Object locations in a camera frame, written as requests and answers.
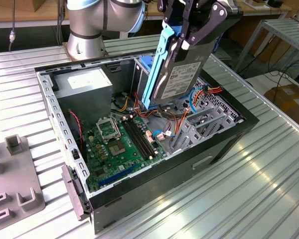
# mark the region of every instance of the aluminum table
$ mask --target aluminum table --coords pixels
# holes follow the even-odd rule
[[[156,49],[157,36],[107,50]],[[62,47],[0,53],[0,142],[26,136],[46,208],[0,231],[5,238],[93,238],[61,177],[64,160],[33,68],[69,62]],[[299,126],[213,55],[204,69],[260,122],[220,161],[97,235],[118,238],[299,238]]]
[[[285,63],[287,65],[292,58],[297,54],[299,50],[299,22],[294,19],[274,19],[274,20],[261,20],[255,29],[254,33],[250,37],[249,41],[247,42],[245,48],[243,49],[242,53],[240,54],[237,64],[235,66],[235,71],[239,70],[239,67],[243,63],[246,55],[248,54],[250,48],[256,41],[259,33],[261,30],[266,29],[269,31],[268,36],[263,41],[261,46],[259,47],[258,51],[255,55],[259,54],[268,44],[269,40],[273,37],[273,35],[279,37],[281,40],[289,43],[291,46],[296,48],[296,50],[292,53],[292,56],[289,60]]]

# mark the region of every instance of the green circuit board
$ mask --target green circuit board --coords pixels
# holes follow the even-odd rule
[[[133,119],[133,122],[138,125],[143,137],[146,139],[147,136],[144,132],[148,130],[148,128],[144,124],[142,118],[136,117]],[[150,146],[157,154],[152,159],[144,159],[124,129],[122,122],[118,121],[116,124],[120,131],[121,138],[119,140],[112,139],[106,144],[103,142],[101,133],[97,127],[83,132],[83,135],[87,139],[86,164],[90,172],[87,184],[92,191],[96,191],[105,186],[106,184],[103,185],[102,182],[112,176],[118,177],[120,173],[124,174],[123,176],[112,180],[110,183],[166,157],[162,146],[159,142],[155,141],[155,143]]]

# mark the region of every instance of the motherboard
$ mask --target motherboard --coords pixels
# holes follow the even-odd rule
[[[137,116],[125,120],[103,119],[84,131],[87,140],[87,184],[96,191],[164,157],[166,153]]]

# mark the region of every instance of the ram slot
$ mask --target ram slot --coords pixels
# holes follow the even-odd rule
[[[123,122],[123,127],[131,138],[132,142],[139,150],[143,159],[147,160],[150,156],[154,156],[154,150],[150,144],[146,141],[143,135],[140,133],[137,126],[132,121]]]

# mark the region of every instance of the open computer chassis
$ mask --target open computer chassis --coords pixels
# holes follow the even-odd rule
[[[143,205],[220,160],[258,122],[258,119],[240,102],[226,90],[223,90],[220,96],[222,102],[225,102],[239,114],[241,119],[239,123],[225,131],[214,134],[203,143],[191,145],[187,150],[178,150],[167,155],[163,160],[153,163],[141,172],[128,175],[119,183],[114,182],[96,192],[90,192],[86,185],[90,173],[73,135],[68,133],[71,131],[53,92],[55,90],[53,89],[53,78],[56,75],[84,71],[106,64],[120,65],[121,62],[134,62],[140,56],[148,54],[153,53],[147,51],[133,55],[120,55],[35,69],[47,113],[65,157],[66,166],[62,168],[63,179],[74,210],[79,220],[90,217],[95,233],[140,209]],[[200,78],[212,87],[219,86],[203,70]],[[122,82],[119,87],[115,84],[117,82],[113,83],[114,93],[118,90],[131,88],[125,82]]]

